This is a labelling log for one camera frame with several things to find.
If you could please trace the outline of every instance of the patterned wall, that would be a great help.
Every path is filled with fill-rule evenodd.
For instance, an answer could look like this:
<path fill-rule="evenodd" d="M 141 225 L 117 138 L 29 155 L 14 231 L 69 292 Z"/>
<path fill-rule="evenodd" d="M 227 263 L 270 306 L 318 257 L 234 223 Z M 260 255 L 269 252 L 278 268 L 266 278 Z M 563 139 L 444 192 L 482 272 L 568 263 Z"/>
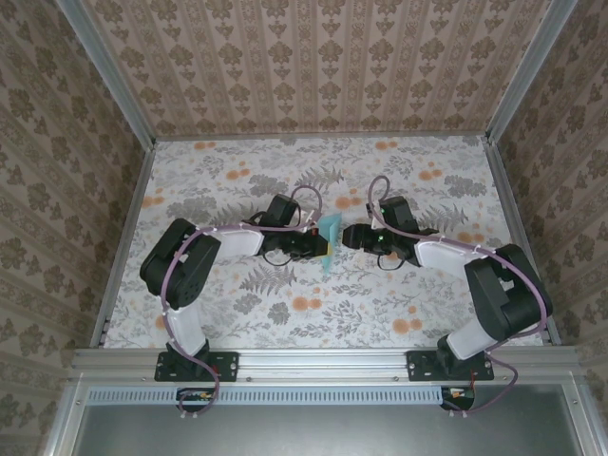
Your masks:
<path fill-rule="evenodd" d="M 86 0 L 158 136 L 484 130 L 550 0 Z"/>
<path fill-rule="evenodd" d="M 0 2 L 1 454 L 34 454 L 52 424 L 142 158 L 54 2 Z"/>
<path fill-rule="evenodd" d="M 500 148 L 561 336 L 606 413 L 607 1 L 579 1 Z"/>

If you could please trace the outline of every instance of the pink cable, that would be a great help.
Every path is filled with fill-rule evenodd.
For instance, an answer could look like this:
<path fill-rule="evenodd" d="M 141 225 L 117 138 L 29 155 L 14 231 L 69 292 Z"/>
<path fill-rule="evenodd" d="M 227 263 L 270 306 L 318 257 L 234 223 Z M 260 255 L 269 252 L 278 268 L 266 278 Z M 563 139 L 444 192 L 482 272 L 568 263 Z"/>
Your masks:
<path fill-rule="evenodd" d="M 480 253 L 482 255 L 486 255 L 486 256 L 488 256 L 488 257 L 490 257 L 490 258 L 498 261 L 506 269 L 508 269 L 509 271 L 511 271 L 513 274 L 515 274 L 517 277 L 519 277 L 522 280 L 522 282 L 525 284 L 525 286 L 530 290 L 530 292 L 532 292 L 532 295 L 534 295 L 534 297 L 536 298 L 536 300 L 537 300 L 537 302 L 539 304 L 539 310 L 541 312 L 541 321 L 539 322 L 539 324 L 535 328 L 533 328 L 533 329 L 531 329 L 529 331 L 520 332 L 518 334 L 515 334 L 511 338 L 526 337 L 527 335 L 531 335 L 531 334 L 535 334 L 535 333 L 540 333 L 542 330 L 544 330 L 544 328 L 546 327 L 546 323 L 547 323 L 547 309 L 546 309 L 546 307 L 544 305 L 544 300 L 542 299 L 541 292 L 534 285 L 534 283 L 532 283 L 532 281 L 520 269 L 518 269 L 515 265 L 511 264 L 509 261 L 507 261 L 506 259 L 502 258 L 501 256 L 498 256 L 494 252 L 489 251 L 487 249 L 484 249 L 484 248 L 482 248 L 480 246 L 472 246 L 472 245 L 466 244 L 464 242 L 460 242 L 458 240 L 448 239 L 446 237 L 414 235 L 413 233 L 407 233 L 405 231 L 397 230 L 396 228 L 393 228 L 392 226 L 388 225 L 386 222 L 384 222 L 384 218 L 380 214 L 378 214 L 378 211 L 376 211 L 376 209 L 375 209 L 375 207 L 373 205 L 373 196 L 372 196 L 373 187 L 374 187 L 374 185 L 378 181 L 384 181 L 387 184 L 387 188 L 386 188 L 386 190 L 384 192 L 384 195 L 379 199 L 379 201 L 382 201 L 389 194 L 390 180 L 386 176 L 377 176 L 374 180 L 371 181 L 370 188 L 368 190 L 368 203 L 370 204 L 370 210 L 373 213 L 373 216 L 378 220 L 378 222 L 380 222 L 380 224 L 382 226 L 384 226 L 386 229 L 388 229 L 389 231 L 391 231 L 394 234 L 399 235 L 399 236 L 405 236 L 406 238 L 414 238 L 414 239 L 419 239 L 419 240 L 431 240 L 431 241 L 435 241 L 435 242 L 443 242 L 445 244 L 454 245 L 454 246 L 456 246 L 456 247 L 458 247 L 460 249 L 470 250 L 471 252 L 478 252 L 478 253 Z M 474 413 L 474 412 L 481 411 L 483 409 L 486 409 L 486 408 L 490 407 L 492 404 L 495 404 L 500 399 L 502 399 L 515 386 L 515 383 L 517 382 L 517 379 L 519 377 L 519 374 L 518 374 L 517 370 L 513 366 L 510 366 L 510 365 L 506 364 L 505 362 L 496 359 L 495 357 L 493 357 L 489 353 L 492 350 L 495 350 L 498 347 L 500 347 L 502 344 L 504 344 L 504 342 L 499 342 L 496 345 L 490 347 L 489 349 L 487 349 L 486 354 L 487 354 L 487 357 L 492 362 L 494 362 L 494 363 L 496 363 L 496 364 L 498 364 L 500 366 L 503 366 L 504 368 L 507 368 L 507 369 L 511 370 L 513 372 L 513 379 L 492 400 L 490 400 L 486 404 L 483 404 L 480 407 L 473 408 L 471 410 L 467 410 L 467 411 L 459 410 L 462 414 L 465 414 L 465 413 Z M 454 406 L 453 404 L 449 403 L 448 401 L 446 401 L 446 402 L 450 406 L 454 407 L 455 409 L 458 409 L 456 406 Z"/>
<path fill-rule="evenodd" d="M 215 373 L 215 371 L 213 369 L 211 369 L 206 363 L 198 360 L 197 358 L 195 358 L 194 356 L 191 356 L 190 354 L 186 353 L 185 349 L 180 345 L 180 343 L 178 342 L 177 338 L 175 337 L 175 334 L 173 333 L 173 330 L 171 329 L 171 325 L 169 324 L 169 319 L 168 319 L 168 311 L 170 309 L 169 304 L 167 303 L 166 300 L 166 296 L 167 296 L 167 288 L 169 286 L 169 280 L 171 279 L 171 275 L 173 274 L 173 272 L 175 271 L 175 268 L 178 264 L 178 262 L 180 261 L 181 256 L 183 256 L 183 254 L 185 253 L 186 249 L 188 248 L 188 246 L 190 246 L 190 244 L 192 242 L 194 242 L 195 239 L 197 239 L 198 237 L 202 236 L 202 235 L 206 235 L 208 233 L 221 233 L 223 231 L 235 231 L 235 230 L 249 230 L 249 231 L 274 231 L 274 232 L 288 232 L 288 231 L 298 231 L 304 228 L 308 228 L 311 225 L 315 224 L 318 222 L 319 218 L 321 217 L 321 210 L 323 208 L 323 199 L 321 197 L 321 194 L 319 193 L 319 191 L 310 186 L 310 185 L 300 185 L 299 187 L 296 187 L 296 189 L 293 191 L 292 193 L 292 197 L 293 195 L 295 195 L 295 193 L 303 188 L 308 188 L 314 191 L 314 193 L 316 194 L 316 197 L 318 199 L 318 207 L 317 209 L 313 212 L 313 216 L 311 218 L 311 221 L 309 221 L 308 223 L 302 223 L 299 224 L 297 226 L 289 226 L 289 227 L 285 227 L 285 228 L 275 228 L 275 227 L 267 227 L 267 226 L 255 226 L 255 225 L 248 225 L 247 223 L 239 223 L 239 224 L 234 224 L 234 225 L 224 225 L 224 226 L 220 226 L 220 227 L 205 227 L 205 228 L 200 228 L 197 231 L 195 231 L 186 241 L 183 242 L 183 244 L 181 245 L 181 247 L 178 249 L 178 251 L 174 254 L 173 259 L 171 260 L 171 263 L 169 264 L 169 267 L 167 268 L 167 272 L 164 275 L 164 279 L 162 280 L 162 286 L 161 286 L 161 304 L 162 304 L 162 320 L 164 321 L 164 327 L 167 329 L 167 333 L 169 334 L 169 339 L 173 345 L 173 347 L 175 348 L 175 350 L 184 358 L 186 358 L 188 361 L 191 361 L 195 364 L 198 364 L 199 366 L 201 366 L 203 369 L 205 369 L 207 372 L 209 372 L 209 374 L 211 374 L 211 376 L 213 377 L 215 386 L 214 386 L 214 393 L 213 396 L 211 398 L 211 400 L 207 403 L 206 406 L 204 406 L 201 410 L 199 410 L 197 412 L 197 414 L 203 414 L 205 413 L 207 410 L 209 410 L 214 403 L 218 400 L 218 396 L 219 396 L 219 377 L 218 375 Z M 187 413 L 184 409 L 183 409 L 183 396 L 180 399 L 180 403 L 179 403 L 179 409 L 182 413 L 182 416 L 185 416 L 185 414 Z"/>

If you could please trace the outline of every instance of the black mounting bracket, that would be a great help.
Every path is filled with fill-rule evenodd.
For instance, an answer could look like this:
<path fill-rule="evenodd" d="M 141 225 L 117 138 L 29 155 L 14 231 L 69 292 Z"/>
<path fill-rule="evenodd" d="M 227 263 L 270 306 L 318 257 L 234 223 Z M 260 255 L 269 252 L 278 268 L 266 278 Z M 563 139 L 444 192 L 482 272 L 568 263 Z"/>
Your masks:
<path fill-rule="evenodd" d="M 437 351 L 412 350 L 406 353 L 408 361 L 408 377 L 410 382 L 448 382 L 494 380 L 492 363 L 483 352 L 462 362 L 456 370 L 447 373 Z"/>
<path fill-rule="evenodd" d="M 213 369 L 220 382 L 237 381 L 237 351 L 209 351 L 207 343 L 195 357 Z M 154 380 L 157 382 L 213 382 L 213 377 L 207 370 L 185 359 L 167 344 L 167 351 L 159 353 Z"/>

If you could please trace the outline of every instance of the robotic arm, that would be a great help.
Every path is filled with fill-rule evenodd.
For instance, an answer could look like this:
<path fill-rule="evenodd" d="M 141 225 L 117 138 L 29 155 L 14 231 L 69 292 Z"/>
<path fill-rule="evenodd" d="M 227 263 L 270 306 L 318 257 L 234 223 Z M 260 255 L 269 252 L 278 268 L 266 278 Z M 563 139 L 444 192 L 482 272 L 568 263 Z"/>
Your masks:
<path fill-rule="evenodd" d="M 400 231 L 428 236 L 434 230 L 418 228 L 418 223 L 403 197 L 377 202 L 383 221 Z M 395 252 L 404 261 L 425 268 L 435 268 L 468 282 L 475 308 L 475 316 L 461 329 L 438 341 L 436 363 L 446 378 L 470 373 L 468 360 L 477 357 L 484 363 L 484 351 L 498 346 L 541 320 L 539 304 L 523 281 L 505 269 L 495 259 L 473 251 L 464 251 L 439 240 L 419 240 L 394 234 L 387 228 L 378 228 L 372 216 L 371 224 L 356 224 L 344 231 L 342 243 L 349 248 L 363 248 L 374 255 Z M 547 310 L 553 306 L 522 249 L 508 244 L 495 251 L 519 269 L 539 290 Z"/>
<path fill-rule="evenodd" d="M 258 213 L 235 227 L 216 229 L 207 236 L 199 236 L 187 247 L 166 288 L 166 301 L 170 306 L 167 321 L 175 337 L 174 345 L 179 345 L 186 354 L 197 358 L 206 356 L 208 352 L 199 312 L 196 306 L 190 304 L 202 291 L 216 260 L 265 256 L 276 249 L 282 250 L 291 259 L 327 254 L 327 240 L 312 227 L 301 231 L 273 231 L 275 228 L 286 227 L 294 218 L 296 210 L 301 219 L 302 213 L 297 202 L 277 195 L 267 211 Z M 311 216 L 312 214 L 308 215 L 304 221 L 308 221 Z M 145 259 L 140 277 L 152 295 L 161 295 L 162 283 L 173 258 L 182 244 L 196 231 L 194 224 L 183 218 L 176 219 Z"/>
<path fill-rule="evenodd" d="M 195 232 L 197 227 L 182 218 L 175 220 L 161 240 L 143 262 L 140 275 L 152 295 L 161 295 L 166 284 L 166 301 L 170 306 L 167 322 L 171 327 L 174 348 L 180 348 L 188 356 L 206 362 L 208 342 L 201 328 L 199 313 L 190 304 L 199 296 L 216 259 L 234 256 L 265 256 L 273 250 L 282 250 L 291 259 L 318 257 L 327 254 L 328 243 L 312 226 L 289 230 L 288 225 L 296 210 L 305 222 L 311 216 L 303 216 L 299 205 L 292 198 L 277 195 L 267 211 L 255 214 L 240 225 L 220 227 L 206 236 L 198 236 L 184 250 L 176 267 L 166 277 L 177 252 Z M 380 256 L 395 252 L 402 264 L 408 261 L 416 267 L 435 268 L 466 280 L 471 291 L 475 316 L 461 329 L 438 341 L 438 350 L 429 358 L 425 351 L 420 364 L 422 369 L 439 371 L 444 378 L 470 377 L 471 363 L 485 363 L 485 351 L 526 328 L 541 321 L 541 309 L 537 298 L 522 279 L 513 274 L 494 257 L 478 252 L 465 251 L 449 243 L 428 240 L 434 230 L 420 230 L 408 202 L 403 197 L 382 199 L 374 203 L 369 213 L 371 224 L 355 224 L 343 234 L 342 243 L 349 248 L 363 249 Z M 392 227 L 421 238 L 404 237 L 393 233 Z M 494 252 L 494 256 L 508 261 L 521 272 L 539 291 L 547 314 L 553 307 L 546 290 L 523 251 L 509 244 Z M 180 350 L 167 347 L 180 362 Z M 195 375 L 200 369 L 194 367 Z"/>

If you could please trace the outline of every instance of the floral tablecloth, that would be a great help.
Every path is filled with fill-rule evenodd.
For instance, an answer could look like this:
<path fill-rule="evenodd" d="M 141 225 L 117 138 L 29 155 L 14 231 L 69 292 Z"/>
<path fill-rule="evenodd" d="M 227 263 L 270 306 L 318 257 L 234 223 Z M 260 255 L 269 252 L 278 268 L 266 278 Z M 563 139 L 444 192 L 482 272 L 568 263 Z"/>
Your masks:
<path fill-rule="evenodd" d="M 308 183 L 323 195 L 324 214 L 342 213 L 343 230 L 368 221 L 367 189 L 378 174 L 390 178 L 392 196 L 408 199 L 421 228 L 489 247 L 509 241 L 478 137 L 161 142 L 104 346 L 167 341 L 160 301 L 139 268 L 173 219 L 198 226 L 239 221 L 266 209 L 275 194 Z M 314 207 L 312 192 L 298 200 L 303 209 Z M 398 264 L 392 257 L 383 263 Z M 341 244 L 328 275 L 320 260 L 283 267 L 260 257 L 218 261 L 193 305 L 216 348 L 434 346 L 473 315 L 462 280 L 408 263 L 382 271 L 376 257 Z"/>

